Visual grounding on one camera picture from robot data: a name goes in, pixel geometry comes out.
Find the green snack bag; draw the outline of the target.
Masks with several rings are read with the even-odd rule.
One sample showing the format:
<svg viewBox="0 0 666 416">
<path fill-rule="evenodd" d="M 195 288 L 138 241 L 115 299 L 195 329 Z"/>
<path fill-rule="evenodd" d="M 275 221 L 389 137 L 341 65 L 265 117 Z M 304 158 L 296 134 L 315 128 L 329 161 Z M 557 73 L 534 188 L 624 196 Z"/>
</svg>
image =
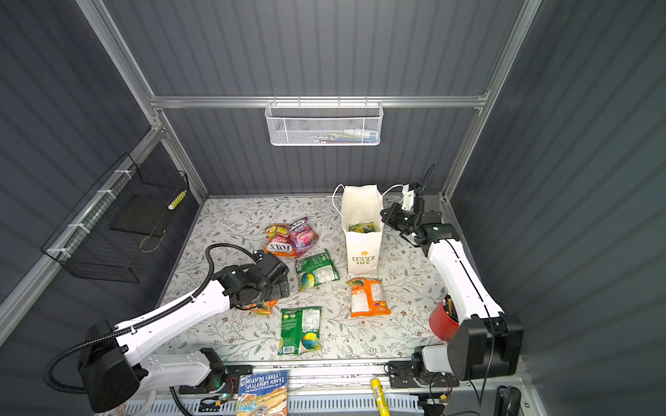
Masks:
<svg viewBox="0 0 666 416">
<path fill-rule="evenodd" d="M 334 265 L 328 250 L 300 258 L 296 261 L 296 272 L 300 292 L 340 280 L 338 269 Z"/>
<path fill-rule="evenodd" d="M 322 349 L 321 307 L 282 309 L 279 355 L 303 355 Z"/>
<path fill-rule="evenodd" d="M 376 231 L 376 226 L 374 222 L 362 222 L 355 225 L 351 225 L 349 227 L 349 232 L 366 234 L 375 231 Z"/>
</svg>

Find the orange snack bag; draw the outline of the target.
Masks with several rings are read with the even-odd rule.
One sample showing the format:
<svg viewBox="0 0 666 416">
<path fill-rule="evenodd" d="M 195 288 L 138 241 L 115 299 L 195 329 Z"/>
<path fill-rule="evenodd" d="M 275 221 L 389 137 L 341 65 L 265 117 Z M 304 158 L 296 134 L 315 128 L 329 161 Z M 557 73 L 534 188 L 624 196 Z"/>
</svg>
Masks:
<svg viewBox="0 0 666 416">
<path fill-rule="evenodd" d="M 277 303 L 278 300 L 266 301 L 264 303 L 253 303 L 249 306 L 249 310 L 258 315 L 270 315 Z"/>
<path fill-rule="evenodd" d="M 347 285 L 351 289 L 351 317 L 380 317 L 391 314 L 380 280 L 359 277 L 350 279 Z"/>
</svg>

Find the yellow item in black basket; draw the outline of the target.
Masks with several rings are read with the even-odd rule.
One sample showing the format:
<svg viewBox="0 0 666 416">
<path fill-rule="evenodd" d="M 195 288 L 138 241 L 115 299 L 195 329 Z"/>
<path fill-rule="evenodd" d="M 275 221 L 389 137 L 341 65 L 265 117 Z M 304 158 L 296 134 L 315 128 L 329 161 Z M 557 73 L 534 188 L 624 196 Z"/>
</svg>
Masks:
<svg viewBox="0 0 666 416">
<path fill-rule="evenodd" d="M 181 202 L 183 199 L 185 199 L 185 197 L 187 197 L 187 194 L 188 194 L 188 190 L 184 190 L 184 191 L 180 192 L 180 193 L 179 193 L 179 194 L 178 194 L 178 195 L 177 195 L 177 196 L 176 196 L 176 197 L 175 197 L 175 198 L 169 203 L 169 205 L 168 205 L 168 210 L 169 210 L 169 211 L 174 211 L 174 210 L 178 207 L 178 205 L 180 204 L 180 202 Z"/>
</svg>

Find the white paper bag floral print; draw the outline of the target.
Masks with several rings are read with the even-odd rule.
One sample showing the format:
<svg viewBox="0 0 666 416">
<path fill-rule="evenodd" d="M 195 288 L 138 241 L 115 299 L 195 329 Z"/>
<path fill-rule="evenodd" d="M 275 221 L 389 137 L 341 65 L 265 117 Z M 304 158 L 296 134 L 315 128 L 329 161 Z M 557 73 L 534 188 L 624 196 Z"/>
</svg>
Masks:
<svg viewBox="0 0 666 416">
<path fill-rule="evenodd" d="M 383 197 L 397 188 L 402 189 L 402 184 L 392 185 L 384 192 L 380 192 L 377 185 L 339 184 L 333 191 L 331 202 L 342 221 L 349 276 L 376 275 L 383 241 Z M 351 225 L 362 222 L 374 222 L 376 231 L 349 232 Z"/>
</svg>

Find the black pad in basket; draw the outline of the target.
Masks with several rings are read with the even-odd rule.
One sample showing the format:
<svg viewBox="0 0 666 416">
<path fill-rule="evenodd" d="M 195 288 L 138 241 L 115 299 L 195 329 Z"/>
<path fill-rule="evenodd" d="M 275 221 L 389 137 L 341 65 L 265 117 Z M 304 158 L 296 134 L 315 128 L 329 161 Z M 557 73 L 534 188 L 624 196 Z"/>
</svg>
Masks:
<svg viewBox="0 0 666 416">
<path fill-rule="evenodd" d="M 169 211 L 167 199 L 134 195 L 111 220 L 109 229 L 144 237 L 162 237 L 175 211 Z"/>
</svg>

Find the red pencil cup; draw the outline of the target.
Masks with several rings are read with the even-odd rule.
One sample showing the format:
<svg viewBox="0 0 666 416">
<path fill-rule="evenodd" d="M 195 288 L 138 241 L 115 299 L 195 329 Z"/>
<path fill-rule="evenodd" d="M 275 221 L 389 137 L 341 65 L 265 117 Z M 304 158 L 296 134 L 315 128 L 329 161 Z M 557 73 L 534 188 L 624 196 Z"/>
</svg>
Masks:
<svg viewBox="0 0 666 416">
<path fill-rule="evenodd" d="M 460 327 L 457 311 L 451 296 L 445 296 L 432 312 L 429 325 L 436 337 L 451 341 Z"/>
</svg>

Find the paperback book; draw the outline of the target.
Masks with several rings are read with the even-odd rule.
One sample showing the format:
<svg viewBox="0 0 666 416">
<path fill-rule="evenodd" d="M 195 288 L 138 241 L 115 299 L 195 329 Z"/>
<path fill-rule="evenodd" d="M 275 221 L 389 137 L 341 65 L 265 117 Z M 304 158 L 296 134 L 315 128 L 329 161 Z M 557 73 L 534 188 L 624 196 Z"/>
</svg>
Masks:
<svg viewBox="0 0 666 416">
<path fill-rule="evenodd" d="M 241 376 L 237 415 L 287 415 L 288 380 L 287 370 Z"/>
</svg>

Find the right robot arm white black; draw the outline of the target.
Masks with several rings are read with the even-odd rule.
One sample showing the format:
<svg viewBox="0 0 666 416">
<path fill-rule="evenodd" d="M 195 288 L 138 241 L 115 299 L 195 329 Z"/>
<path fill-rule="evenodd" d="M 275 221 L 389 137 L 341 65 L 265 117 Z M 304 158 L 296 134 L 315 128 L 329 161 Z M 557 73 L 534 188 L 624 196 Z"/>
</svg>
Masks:
<svg viewBox="0 0 666 416">
<path fill-rule="evenodd" d="M 385 225 L 421 248 L 442 276 L 453 301 L 458 329 L 442 345 L 416 353 L 421 372 L 452 374 L 461 381 L 515 374 L 524 334 L 487 292 L 469 263 L 461 238 L 436 211 L 416 213 L 395 203 L 381 211 Z"/>
</svg>

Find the yellow marker tube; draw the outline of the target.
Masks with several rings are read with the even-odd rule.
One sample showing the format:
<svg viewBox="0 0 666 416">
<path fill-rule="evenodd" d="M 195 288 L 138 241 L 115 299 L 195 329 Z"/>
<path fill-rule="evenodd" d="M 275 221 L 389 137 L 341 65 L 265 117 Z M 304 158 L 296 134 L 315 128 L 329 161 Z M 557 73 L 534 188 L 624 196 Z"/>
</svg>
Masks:
<svg viewBox="0 0 666 416">
<path fill-rule="evenodd" d="M 370 381 L 370 386 L 376 401 L 377 409 L 380 416 L 390 416 L 390 409 L 383 393 L 381 381 L 378 378 L 373 378 Z"/>
</svg>

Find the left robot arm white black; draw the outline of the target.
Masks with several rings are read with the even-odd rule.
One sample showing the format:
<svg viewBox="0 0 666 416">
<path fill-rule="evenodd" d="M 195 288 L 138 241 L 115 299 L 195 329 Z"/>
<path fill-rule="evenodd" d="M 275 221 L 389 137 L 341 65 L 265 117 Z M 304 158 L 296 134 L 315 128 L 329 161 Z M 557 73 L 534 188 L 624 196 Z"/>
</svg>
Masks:
<svg viewBox="0 0 666 416">
<path fill-rule="evenodd" d="M 118 324 L 119 336 L 103 321 L 88 331 L 77 368 L 91 408 L 110 411 L 136 393 L 185 387 L 198 393 L 223 386 L 225 364 L 211 348 L 185 355 L 156 349 L 192 326 L 237 307 L 248 308 L 290 294 L 288 266 L 271 253 L 251 265 L 227 266 L 201 292 L 192 291 L 157 310 Z"/>
</svg>

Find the green snack bag front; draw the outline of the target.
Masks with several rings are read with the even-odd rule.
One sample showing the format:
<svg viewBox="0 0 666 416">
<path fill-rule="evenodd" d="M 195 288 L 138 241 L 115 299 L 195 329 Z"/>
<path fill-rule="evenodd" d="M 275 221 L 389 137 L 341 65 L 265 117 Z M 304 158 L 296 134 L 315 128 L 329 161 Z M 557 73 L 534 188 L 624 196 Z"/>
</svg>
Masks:
<svg viewBox="0 0 666 416">
<path fill-rule="evenodd" d="M 321 307 L 282 309 L 279 355 L 303 355 L 322 349 Z"/>
</svg>

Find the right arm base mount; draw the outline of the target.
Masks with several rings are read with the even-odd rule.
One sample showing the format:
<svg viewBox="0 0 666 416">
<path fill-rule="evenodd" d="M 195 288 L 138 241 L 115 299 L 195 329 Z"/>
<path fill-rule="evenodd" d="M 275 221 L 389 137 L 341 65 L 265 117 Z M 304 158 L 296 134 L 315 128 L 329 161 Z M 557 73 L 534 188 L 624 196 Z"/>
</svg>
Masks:
<svg viewBox="0 0 666 416">
<path fill-rule="evenodd" d="M 383 371 L 390 386 L 395 389 L 409 388 L 457 388 L 460 382 L 452 374 L 432 373 L 415 367 L 412 362 L 389 361 Z"/>
</svg>

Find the purple Fox's candy bag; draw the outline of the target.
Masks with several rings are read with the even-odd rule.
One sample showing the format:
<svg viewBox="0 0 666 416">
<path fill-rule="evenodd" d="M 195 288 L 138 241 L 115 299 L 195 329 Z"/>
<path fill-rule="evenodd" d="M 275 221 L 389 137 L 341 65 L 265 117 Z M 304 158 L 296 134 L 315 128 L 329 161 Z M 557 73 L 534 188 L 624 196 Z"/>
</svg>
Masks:
<svg viewBox="0 0 666 416">
<path fill-rule="evenodd" d="M 301 257 L 313 248 L 318 241 L 319 235 L 309 225 L 308 218 L 300 218 L 292 223 L 289 228 L 291 245 L 296 252 L 296 257 Z"/>
</svg>

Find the orange Fox's fruit candy bag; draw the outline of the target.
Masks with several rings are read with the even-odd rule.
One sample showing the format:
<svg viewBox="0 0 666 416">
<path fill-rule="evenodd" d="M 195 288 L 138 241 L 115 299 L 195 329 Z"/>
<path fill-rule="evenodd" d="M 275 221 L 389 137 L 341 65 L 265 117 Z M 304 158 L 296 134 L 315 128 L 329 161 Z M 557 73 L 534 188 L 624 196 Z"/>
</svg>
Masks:
<svg viewBox="0 0 666 416">
<path fill-rule="evenodd" d="M 297 252 L 291 241 L 289 225 L 270 225 L 265 229 L 268 241 L 264 252 L 272 253 L 277 257 L 296 258 Z"/>
</svg>

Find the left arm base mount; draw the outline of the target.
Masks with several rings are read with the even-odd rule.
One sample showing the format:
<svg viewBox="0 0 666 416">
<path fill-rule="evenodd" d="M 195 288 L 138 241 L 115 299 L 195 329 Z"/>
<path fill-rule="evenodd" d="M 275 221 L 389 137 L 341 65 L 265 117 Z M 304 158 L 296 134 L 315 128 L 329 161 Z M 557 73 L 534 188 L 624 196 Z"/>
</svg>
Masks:
<svg viewBox="0 0 666 416">
<path fill-rule="evenodd" d="M 222 402 L 232 400 L 239 389 L 241 376 L 253 373 L 250 365 L 226 365 L 224 369 L 213 369 L 208 376 L 194 387 L 179 386 L 180 395 L 217 396 Z"/>
</svg>

